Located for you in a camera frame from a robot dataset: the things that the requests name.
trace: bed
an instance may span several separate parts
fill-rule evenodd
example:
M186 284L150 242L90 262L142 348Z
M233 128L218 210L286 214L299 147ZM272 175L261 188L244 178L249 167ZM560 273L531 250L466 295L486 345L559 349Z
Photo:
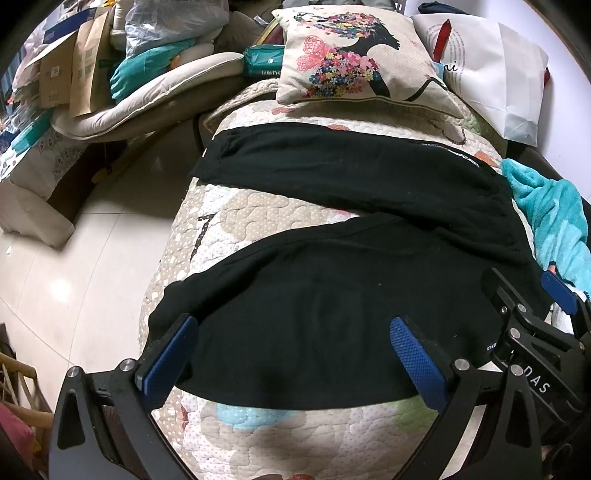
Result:
M457 97L461 119L385 102L285 107L269 99L276 91L276 79L257 82L203 118L202 125L210 132L221 132L273 122L304 122L438 142L470 155L484 155L493 163L505 154L506 142ZM514 207L531 245L531 229ZM353 216L298 199L193 179L144 296L140 347L147 339L148 316L171 282L202 272L275 233ZM391 479L436 415L418 396L357 408L284 411L227 406L178 388L172 390L164 407L152 412L179 457L204 480ZM449 472L462 464L478 422L475 414Z

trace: teal blanket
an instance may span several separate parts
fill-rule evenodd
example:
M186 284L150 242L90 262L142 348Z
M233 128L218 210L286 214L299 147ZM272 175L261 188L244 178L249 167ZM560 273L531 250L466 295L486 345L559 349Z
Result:
M119 104L138 88L166 73L170 62L179 53L195 45L195 39L178 41L151 48L136 57L125 59L115 70L109 84L111 98Z
M533 168L501 162L517 206L534 233L535 257L543 269L556 262L560 276L589 296L591 254L581 195L568 180L549 180Z

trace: brown paper bag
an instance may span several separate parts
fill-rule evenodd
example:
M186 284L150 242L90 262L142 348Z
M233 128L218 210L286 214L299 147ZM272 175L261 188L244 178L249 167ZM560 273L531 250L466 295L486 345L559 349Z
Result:
M72 32L51 43L25 66L25 69L29 69L39 64L41 108L62 105L70 101L72 51L75 44L76 32Z
M118 58L109 39L109 13L80 26L72 58L70 115L96 112L114 105L110 75Z

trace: decorative cushion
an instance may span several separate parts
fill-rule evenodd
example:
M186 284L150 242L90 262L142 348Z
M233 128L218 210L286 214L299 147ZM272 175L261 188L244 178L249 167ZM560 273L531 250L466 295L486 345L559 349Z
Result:
M462 113L413 21L361 5L275 10L287 33L277 101L382 100Z

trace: cardboard box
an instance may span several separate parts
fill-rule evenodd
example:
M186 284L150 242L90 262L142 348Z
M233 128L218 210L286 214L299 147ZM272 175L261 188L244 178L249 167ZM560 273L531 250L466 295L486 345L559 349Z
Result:
M71 116L114 105L109 80L119 54L111 46L108 15L86 22L78 30L72 58Z
M39 96L41 108L70 102L72 84L72 55L76 45L77 32L72 32L31 59L27 67L40 61Z
M95 8L87 8L82 12L78 12L71 17L62 20L58 24L54 25L53 27L49 28L43 37L43 43L51 43L55 42L59 38L64 37L68 33L75 32L80 28L80 26L92 20L96 17L102 15L105 11L110 10L110 8L105 7L95 7Z

